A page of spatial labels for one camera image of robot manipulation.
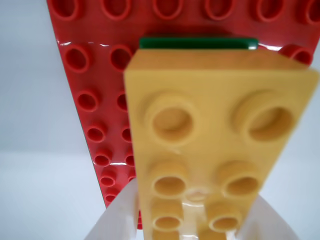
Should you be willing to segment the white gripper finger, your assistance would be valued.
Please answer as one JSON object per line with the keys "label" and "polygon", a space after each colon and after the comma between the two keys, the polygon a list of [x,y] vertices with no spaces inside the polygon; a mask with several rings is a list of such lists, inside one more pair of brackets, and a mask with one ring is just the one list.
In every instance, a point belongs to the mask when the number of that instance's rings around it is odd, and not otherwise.
{"label": "white gripper finger", "polygon": [[234,238],[236,240],[299,239],[287,222],[261,196],[254,201]]}
{"label": "white gripper finger", "polygon": [[93,226],[85,240],[135,240],[138,229],[138,184],[130,181]]}

